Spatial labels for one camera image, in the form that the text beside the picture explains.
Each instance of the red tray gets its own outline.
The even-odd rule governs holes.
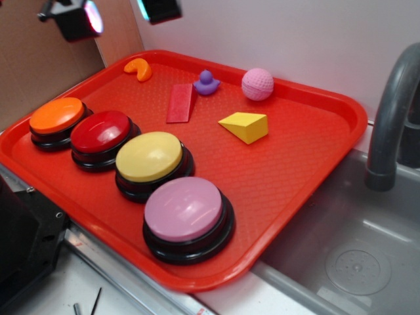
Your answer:
[[[151,79],[139,83],[135,74],[123,72],[134,58],[149,62]],[[172,86],[193,83],[204,69],[222,81],[217,92],[198,97],[189,123],[166,124]],[[119,193],[113,171],[81,171],[69,150],[40,152],[30,140],[30,115],[0,136],[0,163],[160,284],[185,292],[213,289],[251,268],[367,125],[364,109],[351,98],[281,79],[275,79],[267,100],[248,100],[241,90],[244,73],[172,52],[146,51],[61,95],[80,98],[94,112],[121,110],[143,133],[167,131],[186,145],[196,176],[219,187],[236,214],[234,237],[208,261],[174,266],[155,259],[142,237],[144,206]],[[246,145],[217,123],[234,112],[266,114],[269,134]]]

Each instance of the tray rim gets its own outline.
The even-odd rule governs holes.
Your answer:
[[[83,95],[88,95],[91,93],[87,92],[89,85],[99,84],[102,86],[106,82],[104,74],[106,74],[108,77],[113,76],[114,74],[119,75],[123,66],[134,58],[149,58],[149,60],[160,60],[160,58],[163,58],[165,61],[183,60],[190,66],[188,71],[194,72],[196,74],[199,74],[204,66],[208,70],[212,71],[215,77],[216,75],[222,76],[223,73],[228,72],[231,77],[229,83],[236,85],[240,85],[242,76],[246,72],[245,70],[217,64],[191,56],[177,54],[175,52],[161,50],[143,51],[132,54],[117,61],[115,64],[112,64],[108,68],[105,68],[94,74],[90,78],[82,81],[80,84],[72,87],[56,98],[66,97],[70,94],[72,96],[76,94],[77,96],[74,97],[83,98]],[[292,200],[285,206],[285,209],[294,209],[292,211],[294,214],[299,210],[300,206],[303,205],[307,199],[307,196],[309,196],[310,193],[315,191],[315,189],[321,185],[324,179],[330,174],[330,172],[332,172],[335,166],[337,166],[337,164],[356,144],[357,140],[363,135],[368,125],[368,117],[365,110],[361,107],[361,105],[359,105],[359,103],[345,95],[325,91],[315,87],[309,87],[307,85],[301,85],[299,83],[294,83],[278,78],[275,78],[274,82],[275,85],[281,86],[281,88],[275,89],[276,97],[298,100],[298,102],[302,104],[334,112],[337,115],[343,117],[350,127],[350,134],[346,142],[343,143],[343,145],[337,149],[334,154],[329,156],[325,162],[324,165],[328,165],[328,167],[318,168],[312,178],[299,190],[299,193],[295,195]],[[314,103],[307,104],[306,102],[302,102],[302,98],[306,101],[308,101],[310,98],[311,102]],[[344,106],[340,106],[338,108],[337,102],[342,103]],[[46,192],[46,196],[55,202],[58,206],[63,208],[63,210],[66,211],[67,209],[79,208],[77,204],[75,204],[72,200],[65,198],[64,195],[61,196],[59,193],[51,191],[49,185],[42,178],[37,177],[36,174],[28,171],[25,167],[23,167],[23,165],[15,162],[11,156],[6,154],[7,150],[11,150],[13,146],[13,140],[16,140],[15,133],[19,132],[19,130],[23,128],[26,128],[29,133],[29,118],[32,116],[32,114],[33,112],[24,116],[22,119],[19,119],[16,123],[7,128],[2,135],[0,135],[0,163],[15,173],[22,180],[34,186],[35,189],[38,189],[44,194]],[[131,263],[138,262],[134,265],[136,265],[137,268],[141,269],[151,278],[158,281],[160,284],[180,291],[198,292],[214,289],[246,273],[251,268],[252,264],[258,259],[259,255],[263,252],[262,248],[265,249],[280,232],[280,230],[292,218],[293,215],[290,215],[289,212],[286,213],[286,211],[283,211],[276,217],[276,220],[274,220],[268,229],[265,230],[263,236],[259,238],[253,244],[253,246],[245,252],[243,258],[238,264],[235,264],[234,266],[231,266],[213,276],[207,276],[200,279],[185,279],[168,272],[162,272],[159,275],[159,279],[156,279],[155,272],[152,270],[153,266],[144,264],[144,262],[149,263],[150,260],[145,258],[143,254],[140,254],[133,246],[124,242],[114,234],[107,233],[105,238],[103,232],[101,233],[101,231],[94,231],[91,229],[92,225],[103,225],[101,222],[98,222],[99,220],[96,217],[86,211],[80,211],[78,215],[74,215],[73,217],[79,224],[80,222],[87,222],[88,226],[85,226],[84,224],[81,224],[81,226],[86,228],[88,232],[92,233],[94,236],[98,237],[106,245],[110,246],[114,251],[117,251],[120,255],[123,255],[123,257],[125,257]]]

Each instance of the white wall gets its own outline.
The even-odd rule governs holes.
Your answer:
[[[145,49],[165,49],[357,100],[374,119],[400,53],[420,41],[419,0],[180,0],[183,17],[150,25],[131,0]]]

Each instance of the sink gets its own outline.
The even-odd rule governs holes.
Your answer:
[[[418,314],[420,172],[399,165],[395,187],[374,192],[366,159],[352,150],[253,271],[318,314]]]

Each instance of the sink drain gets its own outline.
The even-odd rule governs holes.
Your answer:
[[[391,277],[391,265],[378,250],[360,241],[342,244],[327,257],[328,278],[339,289],[354,295],[382,290]]]

